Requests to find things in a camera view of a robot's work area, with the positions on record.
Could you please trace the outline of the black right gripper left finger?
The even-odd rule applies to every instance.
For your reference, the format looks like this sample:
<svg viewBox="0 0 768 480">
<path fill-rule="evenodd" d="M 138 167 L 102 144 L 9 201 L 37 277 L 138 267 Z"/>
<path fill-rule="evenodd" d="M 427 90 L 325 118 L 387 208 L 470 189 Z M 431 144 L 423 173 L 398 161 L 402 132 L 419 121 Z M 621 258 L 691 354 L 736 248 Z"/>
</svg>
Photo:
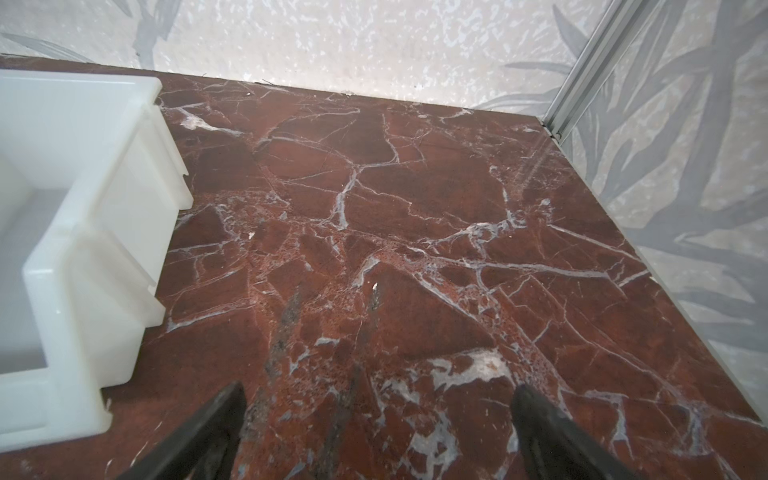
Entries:
<svg viewBox="0 0 768 480">
<path fill-rule="evenodd" d="M 119 477 L 228 480 L 246 407 L 243 385 L 227 385 Z"/>
</svg>

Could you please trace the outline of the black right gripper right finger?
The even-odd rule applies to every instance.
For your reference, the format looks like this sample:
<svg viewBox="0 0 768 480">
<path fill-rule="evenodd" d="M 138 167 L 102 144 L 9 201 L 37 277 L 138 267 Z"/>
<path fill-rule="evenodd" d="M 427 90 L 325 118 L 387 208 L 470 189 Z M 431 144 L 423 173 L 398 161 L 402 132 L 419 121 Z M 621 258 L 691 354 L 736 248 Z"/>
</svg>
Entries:
<svg viewBox="0 0 768 480">
<path fill-rule="evenodd" d="M 530 479 L 636 479 L 545 396 L 528 384 L 516 387 L 511 417 Z"/>
</svg>

